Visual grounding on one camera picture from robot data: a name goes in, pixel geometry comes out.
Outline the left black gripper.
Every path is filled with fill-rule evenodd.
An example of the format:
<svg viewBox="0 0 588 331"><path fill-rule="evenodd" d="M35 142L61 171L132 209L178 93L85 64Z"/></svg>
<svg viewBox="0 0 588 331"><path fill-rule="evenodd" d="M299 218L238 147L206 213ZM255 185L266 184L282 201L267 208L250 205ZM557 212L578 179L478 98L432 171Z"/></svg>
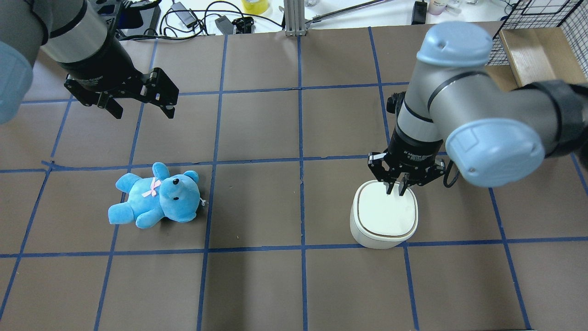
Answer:
<svg viewBox="0 0 588 331"><path fill-rule="evenodd" d="M65 63L63 84L82 103L96 103L115 119L122 119L123 107L117 100L132 98L156 105L168 119L173 119L179 89L161 68L148 74L139 71L119 40L108 36L101 48L90 58Z"/></svg>

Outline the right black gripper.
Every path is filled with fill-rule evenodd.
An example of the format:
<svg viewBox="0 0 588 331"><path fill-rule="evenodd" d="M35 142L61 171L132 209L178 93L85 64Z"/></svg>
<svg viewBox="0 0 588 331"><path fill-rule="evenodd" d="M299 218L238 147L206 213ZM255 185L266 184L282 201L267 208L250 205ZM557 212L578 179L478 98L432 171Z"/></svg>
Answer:
<svg viewBox="0 0 588 331"><path fill-rule="evenodd" d="M368 153L367 165L374 178L384 184L387 195L393 191L394 179L399 178L399 196L403 196L409 187L424 186L445 174L445 161L436 159L442 142L416 140L396 125L385 153Z"/></svg>

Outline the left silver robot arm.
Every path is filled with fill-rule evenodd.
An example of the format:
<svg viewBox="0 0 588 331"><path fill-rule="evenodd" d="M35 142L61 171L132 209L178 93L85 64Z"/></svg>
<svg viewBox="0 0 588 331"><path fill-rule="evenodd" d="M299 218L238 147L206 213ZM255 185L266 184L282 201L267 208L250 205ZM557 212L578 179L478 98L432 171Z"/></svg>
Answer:
<svg viewBox="0 0 588 331"><path fill-rule="evenodd" d="M141 25L140 12L159 1L3 0L1 2L2 123L11 121L30 90L39 51L66 73L65 88L84 106L121 119L118 98L175 114L179 89L161 68L141 73L122 47L118 30Z"/></svg>

